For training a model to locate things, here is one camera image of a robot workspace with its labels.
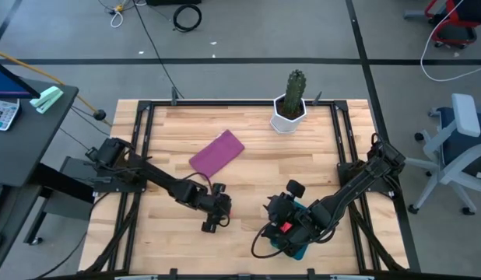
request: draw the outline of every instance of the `calculator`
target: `calculator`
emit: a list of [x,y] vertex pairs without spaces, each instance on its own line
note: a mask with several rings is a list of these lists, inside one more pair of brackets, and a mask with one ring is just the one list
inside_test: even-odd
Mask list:
[[0,131],[8,130],[19,114],[19,99],[0,99]]

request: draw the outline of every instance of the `wooden tabletop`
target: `wooden tabletop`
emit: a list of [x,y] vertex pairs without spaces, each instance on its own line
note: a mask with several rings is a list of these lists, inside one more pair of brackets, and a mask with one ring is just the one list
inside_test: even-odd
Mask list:
[[[347,101],[357,151],[366,160],[374,132],[368,103]],[[131,140],[137,103],[119,100],[112,137]],[[244,144],[245,150],[211,178],[212,182],[226,184],[226,193],[232,197],[230,225],[219,227],[214,234],[201,231],[205,213],[179,205],[165,190],[149,184],[140,204],[131,273],[167,274],[170,268],[178,268],[179,274],[306,274],[307,268],[314,268],[318,274],[357,273],[347,214],[334,238],[326,244],[311,244],[301,261],[284,254],[265,260],[251,256],[252,240],[268,221],[262,205],[268,204],[267,196],[285,191],[289,179],[307,187],[300,200],[303,205],[339,189],[335,167],[339,157],[330,110],[308,107],[307,111],[295,134],[277,135],[269,123],[270,106],[157,107],[150,162],[175,177],[193,173],[188,160],[226,129]],[[343,130],[340,113],[339,122]],[[351,161],[347,142],[345,147],[346,159]],[[193,179],[205,183],[200,177]],[[112,237],[119,197],[110,194],[93,210],[79,269],[91,265]],[[367,194],[367,198],[377,238],[399,264],[407,267],[392,201],[379,194]],[[367,267],[371,268],[366,239],[362,237]],[[120,248],[119,264],[124,251],[124,247]],[[268,239],[258,241],[258,254],[274,251]]]

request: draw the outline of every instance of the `computer monitor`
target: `computer monitor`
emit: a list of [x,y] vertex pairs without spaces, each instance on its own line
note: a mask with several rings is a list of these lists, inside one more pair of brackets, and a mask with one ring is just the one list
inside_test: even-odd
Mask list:
[[33,99],[40,94],[0,64],[0,99]]

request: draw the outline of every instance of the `concrete floor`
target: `concrete floor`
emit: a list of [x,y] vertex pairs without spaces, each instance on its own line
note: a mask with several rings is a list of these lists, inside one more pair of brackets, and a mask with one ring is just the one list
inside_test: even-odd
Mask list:
[[[0,26],[14,0],[0,1]],[[116,0],[105,0],[115,5]],[[408,64],[419,59],[431,26],[404,21],[402,11],[420,9],[428,1],[353,0],[368,58]],[[353,58],[349,64],[269,63],[167,65],[177,87],[187,98],[272,98],[283,93],[288,73],[301,69],[307,75],[305,96],[320,91],[322,98],[368,99],[366,79],[356,48],[346,2],[343,0],[204,0],[202,24],[192,33],[172,31],[172,26],[150,7],[140,11],[163,58]],[[154,8],[171,17],[176,6]],[[168,98],[170,83],[160,65],[108,60],[99,65],[63,65],[49,59],[155,58],[134,9],[124,13],[118,29],[95,0],[22,1],[0,40],[0,51],[22,59],[45,59],[38,65],[62,81],[78,86],[95,107],[104,108],[111,120],[118,99]],[[193,17],[184,14],[184,20]],[[479,40],[464,51],[434,49],[429,59],[481,59]],[[17,75],[46,80],[18,66]],[[474,66],[429,66],[436,77],[450,77]],[[454,82],[427,79],[419,66],[372,65],[388,134],[406,156],[423,158],[413,134],[423,128],[434,132],[431,107],[450,105],[452,93],[472,94],[481,103],[481,72]],[[97,124],[107,131],[107,127]],[[71,112],[62,127],[88,146],[98,146],[104,136]],[[84,157],[84,149],[59,132],[43,162],[59,168],[66,156]],[[423,171],[407,166],[401,175],[406,203],[420,195],[427,179]],[[463,216],[462,204],[452,190],[436,189],[418,215],[409,215],[416,252],[424,272],[481,276],[481,194],[469,193],[478,215]],[[87,222],[48,215],[40,229],[45,242],[29,247],[22,242],[28,219],[0,271],[0,279],[32,278],[66,256],[86,231]],[[78,269],[81,250],[52,275]]]

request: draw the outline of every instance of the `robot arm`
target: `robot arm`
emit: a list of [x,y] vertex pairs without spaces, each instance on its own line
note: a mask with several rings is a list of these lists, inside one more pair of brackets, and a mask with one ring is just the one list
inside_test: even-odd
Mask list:
[[[149,163],[148,159],[143,159],[133,152],[130,152],[126,159],[126,149],[132,149],[130,143],[119,138],[108,138],[98,150],[92,148],[86,155],[95,162],[98,170],[112,171],[109,184],[112,180],[119,180],[125,184],[137,184],[142,179],[149,180],[167,190],[176,202],[207,213],[202,231],[214,233],[216,226],[228,226],[232,204],[230,196],[224,194],[226,188],[224,184],[209,184],[211,193],[208,194],[206,186],[190,179],[174,178]],[[222,224],[221,221],[225,218],[227,222]]]
[[270,203],[265,208],[270,223],[261,231],[261,236],[268,237],[277,244],[279,252],[290,257],[310,243],[329,241],[346,207],[377,180],[398,175],[405,160],[398,150],[383,141],[373,143],[367,157],[366,163],[359,161],[347,170],[351,179],[339,191],[316,200],[307,208],[298,206],[294,201],[295,197],[303,196],[304,186],[290,180],[287,184],[289,194],[282,193],[269,198]]

